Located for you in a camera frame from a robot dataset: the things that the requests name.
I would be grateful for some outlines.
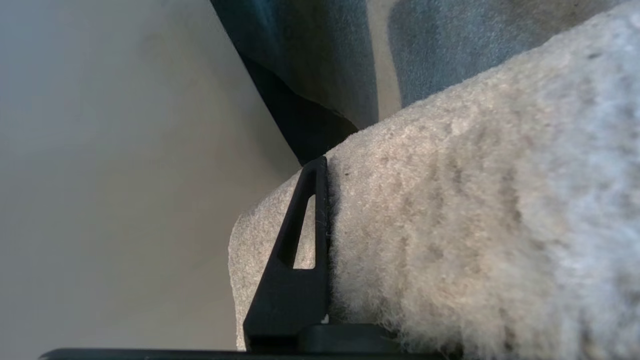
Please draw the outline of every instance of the black plastic clip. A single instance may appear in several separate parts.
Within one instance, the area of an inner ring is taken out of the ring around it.
[[[273,250],[244,319],[247,350],[296,351],[298,334],[328,318],[329,236],[326,158],[311,161],[282,221]],[[307,202],[316,196],[316,266],[294,269]]]

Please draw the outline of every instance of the fuzzy white fabric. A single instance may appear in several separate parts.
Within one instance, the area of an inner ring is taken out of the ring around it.
[[[639,2],[327,156],[332,299],[347,321],[469,358],[640,358]],[[240,348],[296,180],[234,227]],[[308,242],[300,253],[310,261]]]

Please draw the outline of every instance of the beige wall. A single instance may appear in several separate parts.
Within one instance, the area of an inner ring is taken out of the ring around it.
[[[297,168],[206,0],[0,1],[0,358],[233,348],[231,228]]]

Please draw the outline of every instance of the grey fabric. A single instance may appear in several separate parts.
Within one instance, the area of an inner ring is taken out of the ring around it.
[[[634,1],[332,149],[335,313],[416,351],[639,358],[639,59]],[[296,178],[232,232],[239,348]]]
[[[363,129],[622,1],[212,3],[243,55]]]

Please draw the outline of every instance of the dark fabric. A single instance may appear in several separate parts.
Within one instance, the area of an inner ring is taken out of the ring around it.
[[[349,120],[291,89],[274,73],[242,56],[264,104],[300,165],[322,156],[358,131]]]
[[[238,51],[354,124],[378,119],[364,0],[212,0]]]
[[[212,0],[241,54],[359,129],[622,2]]]

